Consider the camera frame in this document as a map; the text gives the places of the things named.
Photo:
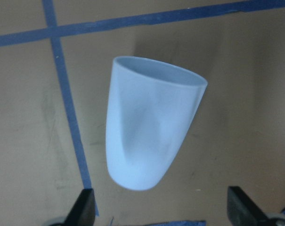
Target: cup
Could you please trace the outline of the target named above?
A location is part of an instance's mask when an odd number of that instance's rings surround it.
[[[113,60],[106,119],[111,178],[147,190],[164,176],[198,109],[207,81],[168,63],[118,56]]]

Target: floor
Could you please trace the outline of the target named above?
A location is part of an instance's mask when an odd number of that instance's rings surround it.
[[[55,0],[59,25],[234,0]],[[42,3],[0,0],[0,35],[45,27]],[[141,25],[61,39],[100,216],[95,226],[206,220],[231,225],[227,187],[264,212],[285,206],[285,8]],[[106,166],[112,60],[165,61],[208,87],[153,189],[118,186]],[[0,47],[0,226],[63,219],[82,189],[48,39]]]

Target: tape line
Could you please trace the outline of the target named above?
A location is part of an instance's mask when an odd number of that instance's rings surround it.
[[[71,35],[103,32],[113,29],[136,26],[154,25],[170,22],[221,16],[234,12],[253,12],[259,10],[283,8],[285,0],[249,0],[219,5],[211,5],[196,8],[179,9],[167,12],[144,14],[139,16],[127,16],[114,19],[100,20],[96,22],[69,24],[63,26],[50,26],[44,29],[0,35],[0,46],[14,45],[31,41],[38,41],[52,37],[65,37]],[[46,15],[47,20],[53,21],[54,14]]]
[[[160,224],[151,224],[148,226],[206,226],[205,221],[171,221]]]
[[[47,26],[56,26],[57,22],[52,0],[43,0],[43,6]],[[81,142],[81,134],[76,119],[61,41],[59,37],[52,37],[50,41],[82,183],[84,188],[92,188],[85,152]],[[98,216],[97,205],[95,207],[96,215]]]

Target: cup rim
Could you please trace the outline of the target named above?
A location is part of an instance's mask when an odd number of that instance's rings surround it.
[[[158,66],[166,66],[166,67],[170,67],[170,68],[173,68],[173,69],[176,69],[176,70],[180,70],[180,71],[182,71],[182,72],[184,72],[186,74],[194,76],[194,78],[198,80],[198,83],[197,84],[184,84],[184,83],[180,83],[180,82],[168,81],[168,80],[161,79],[161,78],[155,78],[155,77],[149,76],[147,74],[143,74],[141,72],[137,72],[137,71],[133,70],[132,68],[130,68],[129,66],[124,65],[121,62],[122,59],[135,59],[135,60],[140,60],[140,61],[148,61],[148,62],[156,63],[156,64],[158,64]],[[167,84],[174,85],[174,86],[181,86],[181,87],[187,87],[187,88],[193,87],[193,88],[195,88],[195,87],[206,87],[207,84],[208,84],[208,82],[207,82],[207,80],[205,78],[203,78],[201,75],[199,75],[199,74],[197,74],[195,72],[192,72],[192,71],[190,71],[188,69],[185,69],[185,68],[182,68],[180,66],[172,65],[172,64],[169,64],[169,63],[166,63],[166,62],[163,62],[163,61],[159,61],[159,60],[154,60],[154,59],[149,59],[149,58],[139,57],[139,56],[117,56],[117,57],[114,58],[113,62],[118,64],[119,66],[121,66],[125,70],[131,71],[134,74],[143,76],[146,79],[151,79],[151,80],[155,80],[155,81],[162,82],[162,83],[167,83]]]

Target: plastic cup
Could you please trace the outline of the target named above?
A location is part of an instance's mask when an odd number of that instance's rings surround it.
[[[147,190],[164,176],[198,109],[207,81],[168,63],[119,56],[113,60],[106,119],[111,178]]]

